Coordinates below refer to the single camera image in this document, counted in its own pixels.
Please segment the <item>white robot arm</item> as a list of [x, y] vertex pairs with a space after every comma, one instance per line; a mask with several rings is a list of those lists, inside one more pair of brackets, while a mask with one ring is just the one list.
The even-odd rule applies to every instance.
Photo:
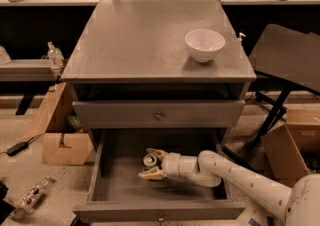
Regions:
[[197, 156], [148, 148], [143, 158], [145, 180], [187, 178], [216, 187], [226, 180], [285, 223], [285, 226], [320, 226], [320, 175], [311, 174], [288, 187], [237, 165], [218, 153], [204, 150]]

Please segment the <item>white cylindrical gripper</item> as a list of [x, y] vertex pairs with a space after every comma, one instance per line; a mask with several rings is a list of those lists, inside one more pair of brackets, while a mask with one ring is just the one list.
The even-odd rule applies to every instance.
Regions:
[[154, 154], [158, 161], [162, 161], [161, 168], [153, 167], [138, 174], [144, 180], [162, 180], [169, 178], [191, 178], [199, 173], [196, 156], [186, 156], [179, 153], [168, 153], [161, 149], [147, 148], [147, 154]]

